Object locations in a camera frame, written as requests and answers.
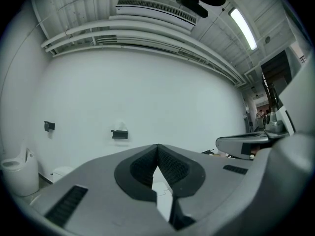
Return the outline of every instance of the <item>black bracket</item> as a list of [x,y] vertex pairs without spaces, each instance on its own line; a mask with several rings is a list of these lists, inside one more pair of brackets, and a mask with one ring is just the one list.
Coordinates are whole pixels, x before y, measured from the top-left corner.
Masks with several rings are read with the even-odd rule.
[[49,121],[44,121],[45,125],[44,125],[44,128],[45,128],[45,131],[49,132],[49,130],[55,130],[55,124],[52,123],[52,122],[49,122]]
[[128,139],[128,131],[126,130],[111,130],[113,139]]

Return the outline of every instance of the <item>ceiling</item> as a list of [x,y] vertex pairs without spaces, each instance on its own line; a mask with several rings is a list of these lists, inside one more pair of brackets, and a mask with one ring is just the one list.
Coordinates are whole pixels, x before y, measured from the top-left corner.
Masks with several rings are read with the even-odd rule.
[[[191,53],[187,50],[196,49],[195,62],[197,60],[203,65],[210,66],[212,70],[230,77],[230,80],[241,89],[248,89],[258,82],[261,84],[259,65],[295,41],[286,21],[281,0],[227,0],[223,6],[219,7],[200,2],[209,12],[207,18],[200,18],[187,8],[175,3],[175,0],[154,1],[179,8],[197,17],[197,24],[190,34],[191,41],[179,36],[173,37],[176,41],[187,44],[187,47],[183,48],[186,52],[182,56],[187,58]],[[116,15],[117,2],[118,0],[32,0],[32,5],[47,39],[51,39],[68,29],[88,22],[108,20],[110,16]],[[254,51],[249,48],[243,33],[228,15],[234,7],[241,11],[252,30],[258,45]],[[108,30],[108,27],[98,28],[98,30]],[[162,31],[159,34],[170,37],[170,34],[162,33]],[[265,43],[265,38],[268,36],[270,42]],[[95,41],[95,38],[73,41],[67,44],[67,48],[87,45],[92,40]],[[62,51],[62,46],[51,50],[55,55]],[[209,55],[209,58],[203,60],[201,58],[203,55],[199,51]],[[254,79],[251,77],[253,80],[251,81],[244,76],[244,73],[256,66],[258,69],[254,72],[257,76],[254,76]],[[258,94],[264,93],[263,87],[261,88]]]

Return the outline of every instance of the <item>black vent slot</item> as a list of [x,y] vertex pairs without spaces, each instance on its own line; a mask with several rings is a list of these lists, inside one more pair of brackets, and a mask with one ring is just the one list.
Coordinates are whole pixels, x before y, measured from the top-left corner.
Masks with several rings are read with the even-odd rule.
[[233,171],[235,173],[239,173],[239,174],[243,174],[243,175],[245,175],[246,172],[248,171],[248,169],[244,169],[244,168],[241,168],[241,167],[236,167],[236,166],[233,166],[233,165],[225,165],[223,168],[225,170]]
[[87,191],[86,188],[80,186],[72,187],[45,217],[54,224],[63,227],[78,207]]

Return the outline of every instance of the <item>fluorescent light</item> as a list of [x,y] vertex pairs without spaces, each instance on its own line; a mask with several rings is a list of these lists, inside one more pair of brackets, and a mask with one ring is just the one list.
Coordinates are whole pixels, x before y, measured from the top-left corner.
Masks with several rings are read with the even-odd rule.
[[230,12],[230,16],[234,19],[234,21],[237,23],[238,27],[243,32],[247,42],[250,45],[250,48],[252,50],[255,50],[257,48],[257,45],[255,42],[254,36],[252,35],[252,32],[251,32],[250,28],[248,27],[245,19],[241,15],[241,13],[238,11],[238,9],[233,9]]

